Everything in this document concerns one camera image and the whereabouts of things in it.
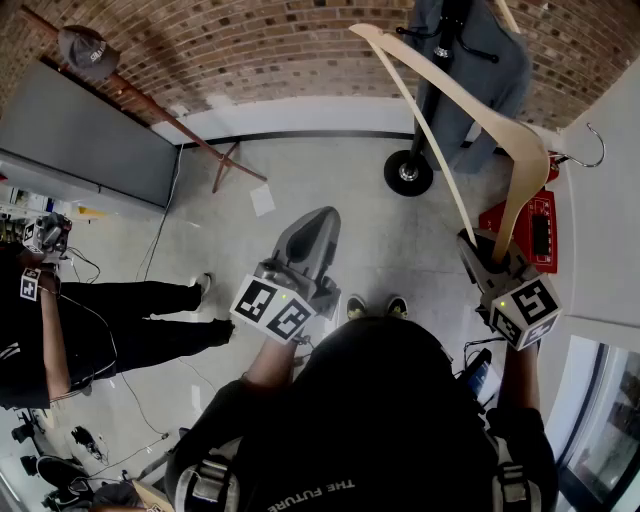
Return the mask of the grey cap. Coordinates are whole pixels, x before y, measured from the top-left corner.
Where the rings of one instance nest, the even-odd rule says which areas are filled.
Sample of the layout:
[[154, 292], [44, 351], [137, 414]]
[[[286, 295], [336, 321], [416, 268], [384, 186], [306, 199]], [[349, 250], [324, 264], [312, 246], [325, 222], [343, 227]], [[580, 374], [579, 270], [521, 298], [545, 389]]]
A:
[[62, 57], [72, 70], [95, 80], [108, 78], [116, 71], [120, 53], [93, 29], [68, 25], [58, 31]]

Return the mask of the brown wooden coat stand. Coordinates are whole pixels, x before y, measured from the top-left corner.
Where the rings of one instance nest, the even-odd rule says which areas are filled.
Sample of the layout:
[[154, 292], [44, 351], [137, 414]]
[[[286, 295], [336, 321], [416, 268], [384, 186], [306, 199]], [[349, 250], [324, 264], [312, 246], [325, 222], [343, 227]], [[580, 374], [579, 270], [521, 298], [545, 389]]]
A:
[[[58, 37], [59, 30], [27, 6], [21, 5], [19, 8], [19, 13], [31, 25], [37, 27], [51, 38], [56, 39]], [[119, 96], [128, 94], [129, 96], [133, 97], [138, 104], [141, 104], [142, 106], [150, 110], [153, 114], [160, 117], [163, 121], [168, 122], [173, 128], [177, 129], [189, 140], [196, 143], [202, 149], [206, 150], [219, 162], [219, 168], [212, 188], [213, 193], [216, 193], [218, 191], [222, 180], [222, 173], [227, 167], [235, 168], [249, 176], [260, 180], [263, 183], [267, 182], [267, 178], [265, 176], [254, 172], [253, 170], [245, 167], [242, 164], [239, 164], [232, 159], [231, 155], [237, 149], [238, 142], [234, 142], [232, 144], [232, 147], [226, 153], [221, 153], [213, 146], [209, 145], [204, 139], [200, 138], [193, 131], [187, 128], [184, 124], [179, 122], [171, 114], [161, 108], [151, 97], [144, 94], [135, 86], [133, 86], [129, 81], [121, 77], [117, 72], [112, 72], [108, 76], [108, 81], [116, 87]]]

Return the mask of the beige wooden bar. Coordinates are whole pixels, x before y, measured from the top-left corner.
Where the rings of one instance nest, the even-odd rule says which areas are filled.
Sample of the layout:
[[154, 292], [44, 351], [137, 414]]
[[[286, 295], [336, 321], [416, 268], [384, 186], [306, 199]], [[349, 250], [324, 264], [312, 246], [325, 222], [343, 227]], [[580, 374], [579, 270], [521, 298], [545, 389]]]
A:
[[510, 31], [520, 34], [520, 28], [509, 8], [509, 6], [506, 3], [506, 0], [494, 0], [494, 2], [496, 3], [498, 9], [500, 10], [500, 12], [502, 13], [504, 20], [509, 28]]

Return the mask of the black office chair base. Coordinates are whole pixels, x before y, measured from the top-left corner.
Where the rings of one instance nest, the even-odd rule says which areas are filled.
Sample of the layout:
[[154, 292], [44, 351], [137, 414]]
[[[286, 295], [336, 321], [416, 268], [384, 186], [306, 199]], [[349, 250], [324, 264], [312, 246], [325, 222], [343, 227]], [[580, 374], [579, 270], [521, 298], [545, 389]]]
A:
[[11, 431], [12, 438], [19, 444], [30, 440], [36, 450], [35, 455], [21, 456], [20, 461], [26, 474], [40, 477], [53, 487], [42, 501], [51, 512], [64, 512], [74, 507], [89, 506], [94, 492], [88, 482], [88, 473], [75, 458], [61, 458], [51, 452], [45, 430], [29, 410], [18, 415], [22, 424]]

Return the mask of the beige wooden hanger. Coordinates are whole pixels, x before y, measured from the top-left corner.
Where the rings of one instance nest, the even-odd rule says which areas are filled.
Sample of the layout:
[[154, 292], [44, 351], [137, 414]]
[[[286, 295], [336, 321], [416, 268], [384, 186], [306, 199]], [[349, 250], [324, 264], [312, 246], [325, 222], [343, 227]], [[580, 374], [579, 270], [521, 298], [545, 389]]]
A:
[[395, 36], [366, 23], [353, 24], [349, 27], [349, 30], [367, 41], [411, 109], [415, 120], [427, 138], [436, 160], [441, 166], [472, 245], [477, 244], [475, 234], [451, 170], [424, 115], [390, 58], [395, 57], [418, 73], [429, 84], [445, 93], [449, 99], [474, 119], [512, 159], [511, 182], [492, 252], [492, 260], [500, 264], [507, 253], [511, 236], [522, 208], [542, 189], [549, 177], [549, 153], [541, 137], [528, 126], [507, 118], [485, 106], [444, 71]]

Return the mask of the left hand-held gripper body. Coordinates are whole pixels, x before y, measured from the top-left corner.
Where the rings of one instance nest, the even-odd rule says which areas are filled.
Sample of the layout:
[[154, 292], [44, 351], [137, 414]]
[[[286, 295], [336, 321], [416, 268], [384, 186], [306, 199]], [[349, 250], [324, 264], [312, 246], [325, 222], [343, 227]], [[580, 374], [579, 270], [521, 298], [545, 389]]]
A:
[[341, 290], [325, 271], [266, 259], [244, 277], [230, 314], [285, 344], [313, 318], [333, 318]]

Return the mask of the cardboard box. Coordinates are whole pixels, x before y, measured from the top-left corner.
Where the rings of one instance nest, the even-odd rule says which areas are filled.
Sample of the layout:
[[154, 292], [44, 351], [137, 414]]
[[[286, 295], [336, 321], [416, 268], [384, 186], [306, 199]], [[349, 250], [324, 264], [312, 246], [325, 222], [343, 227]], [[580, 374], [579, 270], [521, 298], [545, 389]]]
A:
[[167, 496], [144, 482], [133, 480], [133, 486], [147, 512], [175, 512]]

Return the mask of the white paper sheet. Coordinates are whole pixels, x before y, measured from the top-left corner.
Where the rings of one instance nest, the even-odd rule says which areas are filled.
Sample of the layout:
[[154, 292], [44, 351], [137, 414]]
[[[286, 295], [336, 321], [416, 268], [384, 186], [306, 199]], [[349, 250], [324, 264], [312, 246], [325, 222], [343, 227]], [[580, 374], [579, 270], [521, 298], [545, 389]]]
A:
[[257, 217], [261, 217], [276, 209], [273, 196], [267, 184], [251, 190], [250, 198]]

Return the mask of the red floor box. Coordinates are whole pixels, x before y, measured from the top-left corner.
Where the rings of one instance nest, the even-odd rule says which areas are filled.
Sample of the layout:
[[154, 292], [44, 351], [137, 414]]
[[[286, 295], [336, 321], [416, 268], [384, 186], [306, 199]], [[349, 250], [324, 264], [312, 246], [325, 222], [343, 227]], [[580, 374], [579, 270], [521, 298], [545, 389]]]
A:
[[[547, 184], [559, 176], [561, 159], [556, 152], [549, 152], [550, 167]], [[506, 202], [486, 210], [479, 215], [479, 227], [497, 233]], [[554, 192], [546, 189], [546, 184], [521, 210], [512, 238], [528, 261], [537, 270], [556, 274], [558, 267], [558, 236], [556, 204]]]

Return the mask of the cluttered shelf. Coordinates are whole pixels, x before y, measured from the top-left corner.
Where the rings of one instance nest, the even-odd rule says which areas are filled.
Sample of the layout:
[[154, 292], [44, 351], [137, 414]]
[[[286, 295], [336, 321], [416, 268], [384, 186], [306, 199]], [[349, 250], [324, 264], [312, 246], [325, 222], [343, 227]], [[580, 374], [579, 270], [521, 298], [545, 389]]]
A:
[[55, 200], [0, 183], [0, 218], [29, 219], [51, 213]]

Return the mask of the person's left forearm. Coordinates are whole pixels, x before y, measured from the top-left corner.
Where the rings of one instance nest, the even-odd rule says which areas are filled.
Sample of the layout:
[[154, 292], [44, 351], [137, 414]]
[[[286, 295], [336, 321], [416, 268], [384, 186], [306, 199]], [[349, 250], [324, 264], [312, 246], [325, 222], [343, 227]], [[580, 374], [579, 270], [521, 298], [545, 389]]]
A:
[[291, 382], [297, 348], [295, 341], [283, 344], [267, 337], [242, 379], [261, 389], [286, 386]]

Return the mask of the person's right forearm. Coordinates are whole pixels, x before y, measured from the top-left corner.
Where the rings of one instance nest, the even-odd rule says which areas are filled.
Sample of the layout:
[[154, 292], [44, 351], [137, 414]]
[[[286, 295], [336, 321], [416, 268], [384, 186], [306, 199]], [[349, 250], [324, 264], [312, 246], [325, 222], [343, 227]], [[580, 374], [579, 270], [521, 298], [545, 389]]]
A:
[[498, 407], [501, 409], [540, 408], [538, 345], [515, 350], [507, 347]]

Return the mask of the black handheld device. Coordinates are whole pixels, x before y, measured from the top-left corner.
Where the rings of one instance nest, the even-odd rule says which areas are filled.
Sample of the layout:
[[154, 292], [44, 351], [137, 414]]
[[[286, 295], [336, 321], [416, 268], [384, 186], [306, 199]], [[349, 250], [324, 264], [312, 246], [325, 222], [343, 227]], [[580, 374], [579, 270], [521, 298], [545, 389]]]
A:
[[489, 349], [484, 348], [466, 368], [468, 375], [465, 380], [470, 391], [476, 398], [480, 396], [482, 388], [484, 387], [491, 362], [492, 353]]

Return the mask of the black coat rack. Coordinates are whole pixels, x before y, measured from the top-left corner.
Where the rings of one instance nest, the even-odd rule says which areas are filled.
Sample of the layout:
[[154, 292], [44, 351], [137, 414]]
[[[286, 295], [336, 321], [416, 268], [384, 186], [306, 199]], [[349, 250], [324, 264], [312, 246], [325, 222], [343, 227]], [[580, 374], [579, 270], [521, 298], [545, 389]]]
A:
[[[432, 32], [426, 33], [400, 26], [395, 32], [418, 40], [439, 36], [439, 42], [434, 48], [433, 63], [446, 74], [449, 73], [454, 60], [454, 42], [457, 42], [467, 54], [496, 64], [499, 62], [497, 55], [473, 49], [463, 41], [463, 30], [472, 3], [473, 0], [443, 0], [438, 25]], [[433, 170], [422, 154], [425, 142], [426, 135], [421, 128], [417, 128], [411, 148], [397, 151], [386, 160], [384, 178], [395, 193], [404, 197], [416, 197], [432, 185]]]

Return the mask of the person's black shirt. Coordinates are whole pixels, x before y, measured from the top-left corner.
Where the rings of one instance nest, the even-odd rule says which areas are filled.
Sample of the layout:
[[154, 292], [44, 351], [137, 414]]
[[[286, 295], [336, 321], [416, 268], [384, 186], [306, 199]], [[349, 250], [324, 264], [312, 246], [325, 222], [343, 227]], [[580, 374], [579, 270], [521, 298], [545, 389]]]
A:
[[175, 448], [175, 512], [554, 511], [539, 409], [481, 413], [411, 321], [346, 322], [281, 388], [242, 377]]

